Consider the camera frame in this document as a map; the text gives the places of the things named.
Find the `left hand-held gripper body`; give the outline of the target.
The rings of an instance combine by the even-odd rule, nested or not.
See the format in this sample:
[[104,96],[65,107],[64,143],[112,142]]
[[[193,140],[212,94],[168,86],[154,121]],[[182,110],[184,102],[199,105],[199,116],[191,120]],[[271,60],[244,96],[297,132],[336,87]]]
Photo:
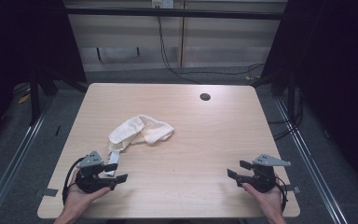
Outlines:
[[78,165],[75,183],[86,193],[93,193],[102,188],[112,188],[109,178],[100,178],[99,174],[105,170],[103,159],[97,151],[91,151]]

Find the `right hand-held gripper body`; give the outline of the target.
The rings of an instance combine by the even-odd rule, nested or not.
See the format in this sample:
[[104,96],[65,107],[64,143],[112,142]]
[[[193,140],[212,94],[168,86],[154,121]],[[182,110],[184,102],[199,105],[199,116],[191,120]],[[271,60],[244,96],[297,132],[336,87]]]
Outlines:
[[261,154],[250,162],[253,165],[253,176],[239,175],[236,180],[237,186],[241,187],[243,183],[248,183],[261,193],[270,191],[276,185],[275,166],[291,166],[290,161],[272,157],[267,154]]

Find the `white towel with label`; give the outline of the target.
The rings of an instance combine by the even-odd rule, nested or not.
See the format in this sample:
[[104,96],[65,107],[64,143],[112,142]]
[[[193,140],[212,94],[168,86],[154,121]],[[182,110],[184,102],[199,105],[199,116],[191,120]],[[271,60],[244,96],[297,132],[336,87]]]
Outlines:
[[147,115],[137,115],[117,126],[108,134],[109,164],[117,163],[120,152],[129,145],[154,145],[172,136],[174,128],[167,122],[160,121]]

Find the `person's right hand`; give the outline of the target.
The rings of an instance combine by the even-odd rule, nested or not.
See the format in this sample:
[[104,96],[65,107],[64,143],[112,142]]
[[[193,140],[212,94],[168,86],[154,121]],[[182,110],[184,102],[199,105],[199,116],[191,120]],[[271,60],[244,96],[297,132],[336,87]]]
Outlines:
[[268,192],[261,193],[248,183],[243,183],[242,187],[256,200],[262,214],[265,218],[273,214],[282,214],[282,193],[275,185]]

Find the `person's left hand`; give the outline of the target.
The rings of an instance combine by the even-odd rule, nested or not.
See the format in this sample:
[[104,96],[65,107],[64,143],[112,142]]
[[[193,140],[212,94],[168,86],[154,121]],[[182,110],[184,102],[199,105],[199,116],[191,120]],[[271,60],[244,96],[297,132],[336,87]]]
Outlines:
[[93,193],[82,191],[75,183],[78,170],[74,170],[71,184],[68,187],[68,195],[62,209],[62,214],[73,214],[81,217],[90,205],[97,199],[102,198],[110,188],[102,188]]

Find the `black curtain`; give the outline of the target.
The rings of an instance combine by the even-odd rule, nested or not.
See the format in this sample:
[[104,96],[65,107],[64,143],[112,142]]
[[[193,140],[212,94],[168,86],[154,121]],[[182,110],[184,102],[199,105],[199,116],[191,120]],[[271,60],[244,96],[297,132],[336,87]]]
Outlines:
[[54,82],[86,82],[63,0],[0,0],[0,119],[21,83],[47,94]]
[[263,77],[290,76],[358,172],[358,0],[287,0]]

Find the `aluminium floor rail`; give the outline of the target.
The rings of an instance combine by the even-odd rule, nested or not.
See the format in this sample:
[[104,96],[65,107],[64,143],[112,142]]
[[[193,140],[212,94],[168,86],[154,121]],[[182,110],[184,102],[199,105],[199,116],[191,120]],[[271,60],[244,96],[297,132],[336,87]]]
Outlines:
[[339,203],[337,202],[336,197],[332,193],[332,190],[328,187],[319,167],[316,164],[316,161],[312,157],[310,149],[298,129],[298,126],[289,119],[288,107],[282,99],[277,99],[276,105],[334,224],[349,224]]
[[37,136],[40,127],[42,126],[46,113],[51,104],[54,102],[53,97],[48,97],[46,103],[43,105],[41,112],[36,116],[36,119],[27,126],[27,131],[21,139],[21,142],[14,146],[15,153],[13,154],[7,165],[3,164],[3,156],[0,155],[0,166],[4,170],[0,177],[0,207],[7,196],[9,189],[14,181],[15,176],[23,164],[31,145]]

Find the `black metal stand post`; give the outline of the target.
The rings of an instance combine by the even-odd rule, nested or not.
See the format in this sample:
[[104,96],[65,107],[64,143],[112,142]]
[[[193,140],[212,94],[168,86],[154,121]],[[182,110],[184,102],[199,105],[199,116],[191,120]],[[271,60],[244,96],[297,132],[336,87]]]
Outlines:
[[33,126],[40,116],[38,75],[35,67],[30,75],[30,95],[32,108],[30,125]]
[[295,91],[296,91],[295,76],[293,72],[291,72],[289,85],[288,85],[288,117],[292,124],[296,123]]

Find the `black horizontal frame bar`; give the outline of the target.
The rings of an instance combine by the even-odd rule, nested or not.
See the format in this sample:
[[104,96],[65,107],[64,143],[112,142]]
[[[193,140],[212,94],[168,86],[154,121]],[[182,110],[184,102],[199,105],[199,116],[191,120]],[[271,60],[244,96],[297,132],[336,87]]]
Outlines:
[[110,16],[155,16],[181,18],[220,18],[246,20],[274,20],[285,18],[283,13],[216,11],[195,9],[164,9],[164,8],[116,8],[116,7],[67,7],[67,14],[76,15],[110,15]]

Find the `white wall socket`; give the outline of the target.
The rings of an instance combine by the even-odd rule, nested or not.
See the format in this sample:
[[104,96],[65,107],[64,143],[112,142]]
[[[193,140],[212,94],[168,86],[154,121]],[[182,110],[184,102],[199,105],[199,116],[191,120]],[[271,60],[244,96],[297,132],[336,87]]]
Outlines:
[[151,0],[152,8],[174,8],[173,0]]

